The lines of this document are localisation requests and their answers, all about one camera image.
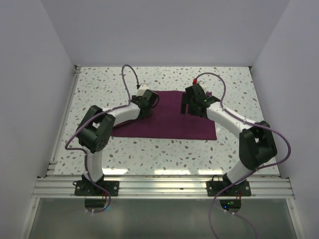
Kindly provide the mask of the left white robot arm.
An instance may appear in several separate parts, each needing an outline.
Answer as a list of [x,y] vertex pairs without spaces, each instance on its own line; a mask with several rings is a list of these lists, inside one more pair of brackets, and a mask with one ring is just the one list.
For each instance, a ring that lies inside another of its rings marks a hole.
[[105,180],[102,169],[102,152],[107,146],[114,126],[143,119],[151,114],[160,97],[151,90],[133,96],[129,105],[103,110],[93,105],[79,124],[76,137],[84,152],[84,173],[75,181],[75,196],[117,196],[119,181]]

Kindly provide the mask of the purple surgical drape cloth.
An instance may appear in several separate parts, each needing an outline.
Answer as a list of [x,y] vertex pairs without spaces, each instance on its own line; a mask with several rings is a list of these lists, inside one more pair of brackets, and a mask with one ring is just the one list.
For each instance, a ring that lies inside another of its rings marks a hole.
[[181,91],[156,91],[159,104],[144,119],[113,127],[114,137],[142,137],[185,140],[217,140],[215,122],[181,114]]

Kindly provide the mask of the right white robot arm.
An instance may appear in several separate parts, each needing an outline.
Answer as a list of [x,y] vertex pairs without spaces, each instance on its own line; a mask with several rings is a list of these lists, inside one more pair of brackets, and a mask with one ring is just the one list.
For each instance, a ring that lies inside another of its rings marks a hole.
[[180,112],[214,121],[239,140],[239,161],[221,180],[206,183],[208,196],[234,196],[239,190],[243,190],[245,196],[250,196],[249,184],[245,177],[277,155],[269,124],[264,120],[243,120],[238,114],[222,106],[220,99],[207,96],[199,84],[185,89]]

